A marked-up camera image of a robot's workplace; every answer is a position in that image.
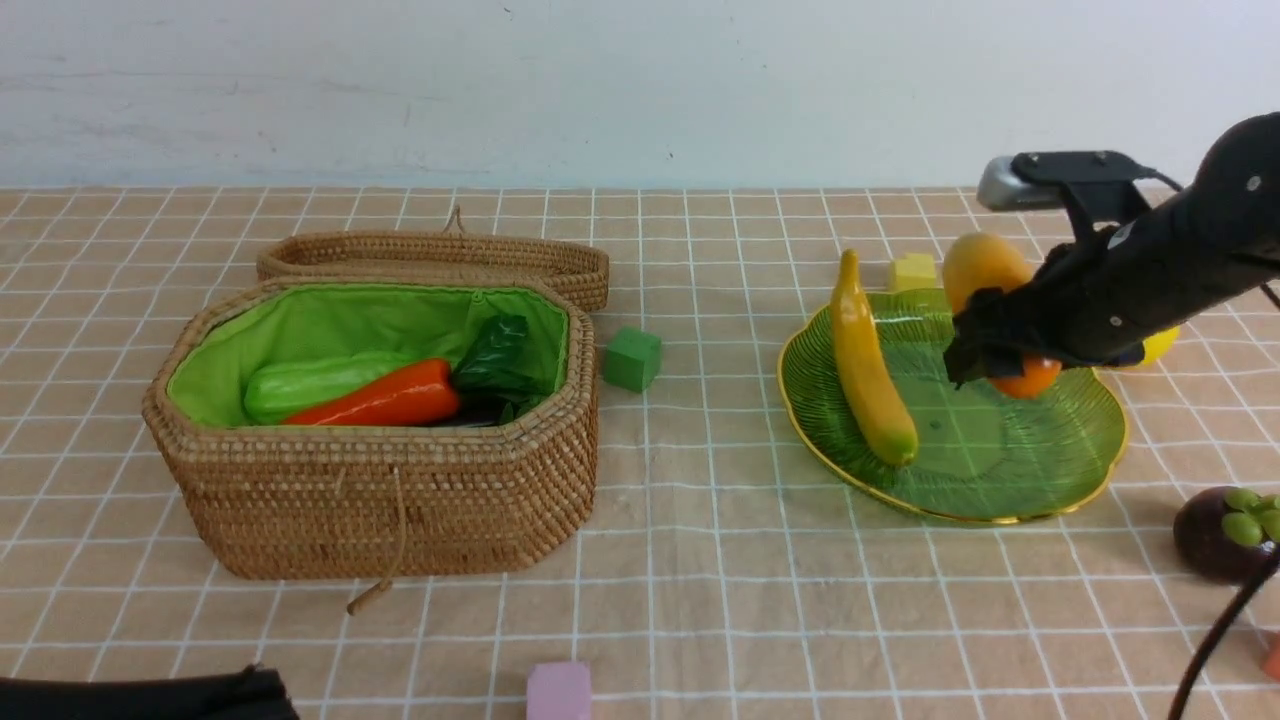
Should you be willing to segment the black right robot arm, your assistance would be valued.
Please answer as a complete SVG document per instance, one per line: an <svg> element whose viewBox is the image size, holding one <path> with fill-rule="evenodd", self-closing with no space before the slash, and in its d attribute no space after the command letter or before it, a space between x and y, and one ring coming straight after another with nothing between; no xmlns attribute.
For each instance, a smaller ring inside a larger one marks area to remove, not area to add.
<svg viewBox="0 0 1280 720"><path fill-rule="evenodd" d="M1064 369L1133 366L1143 343L1277 279L1279 118L1252 117L1207 151L1192 184L1151 205L1158 172L1117 151L1019 152L993 159L978 199L991 211L1062 209L1074 240L1029 281L948 291L957 300L943 354L948 379L1020 375L1023 359Z"/></svg>

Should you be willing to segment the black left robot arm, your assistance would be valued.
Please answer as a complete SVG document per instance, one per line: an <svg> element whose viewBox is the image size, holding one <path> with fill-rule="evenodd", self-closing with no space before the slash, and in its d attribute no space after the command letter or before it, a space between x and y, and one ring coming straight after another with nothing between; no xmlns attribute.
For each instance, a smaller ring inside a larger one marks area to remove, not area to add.
<svg viewBox="0 0 1280 720"><path fill-rule="evenodd" d="M134 682L4 678L3 719L298 719L275 669Z"/></svg>

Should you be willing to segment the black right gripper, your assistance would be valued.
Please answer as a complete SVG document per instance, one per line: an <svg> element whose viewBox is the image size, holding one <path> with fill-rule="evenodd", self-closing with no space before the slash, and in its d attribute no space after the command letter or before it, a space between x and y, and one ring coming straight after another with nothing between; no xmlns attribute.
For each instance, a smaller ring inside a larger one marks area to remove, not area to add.
<svg viewBox="0 0 1280 720"><path fill-rule="evenodd" d="M1211 152L1160 205L1138 188L1158 172L1120 152L1020 152L1015 168L1059 191L1076 240L1038 272L1033 292L982 288L954 315L943 364L957 389L1047 389L1061 363L1012 346L1042 338L1065 363L1108 364L1277 278L1274 150Z"/></svg>

